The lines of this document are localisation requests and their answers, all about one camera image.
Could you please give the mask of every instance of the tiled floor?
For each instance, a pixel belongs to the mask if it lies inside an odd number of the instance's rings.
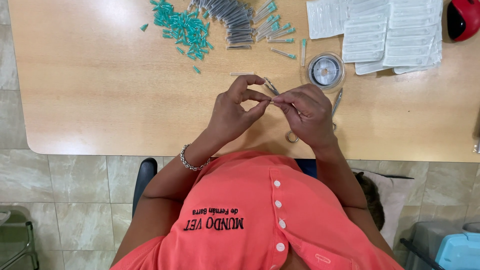
[[[36,154],[28,149],[20,98],[8,4],[0,0],[0,207],[19,210],[34,222],[42,269],[108,269],[131,221],[134,182],[145,157]],[[156,160],[161,169],[171,158]],[[417,221],[445,220],[456,226],[480,221],[478,164],[349,164],[416,179],[396,239],[408,237]],[[400,261],[406,258],[398,241],[394,250]]]

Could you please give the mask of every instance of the cat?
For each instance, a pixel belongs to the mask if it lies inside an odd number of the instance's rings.
[[[373,221],[380,231],[385,224],[384,207],[380,202],[380,194],[378,194],[377,185],[367,176],[363,175],[363,172],[354,172],[355,178],[359,182],[365,198],[367,199],[368,211],[372,215]]]

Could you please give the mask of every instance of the shirt button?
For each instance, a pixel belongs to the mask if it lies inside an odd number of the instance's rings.
[[[283,221],[283,220],[280,220],[280,221],[278,222],[278,224],[280,225],[280,228],[282,228],[282,229],[285,229],[285,227],[287,226],[287,225],[285,224],[285,221]]]
[[[276,245],[276,249],[277,249],[278,251],[280,251],[280,252],[281,252],[281,251],[284,251],[284,250],[285,250],[285,245],[284,245],[283,243],[278,243],[278,244]]]

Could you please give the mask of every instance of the person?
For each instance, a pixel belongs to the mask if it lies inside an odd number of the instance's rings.
[[[332,104],[313,85],[271,99],[239,76],[217,96],[207,128],[146,185],[112,270],[402,269],[338,146]],[[257,101],[245,111],[241,103]],[[317,177],[259,151],[210,157],[271,100],[312,148]]]

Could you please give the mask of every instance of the person's right hand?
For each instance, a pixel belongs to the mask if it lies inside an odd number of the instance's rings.
[[[292,131],[314,151],[337,144],[333,133],[332,104],[320,88],[302,85],[273,98]]]

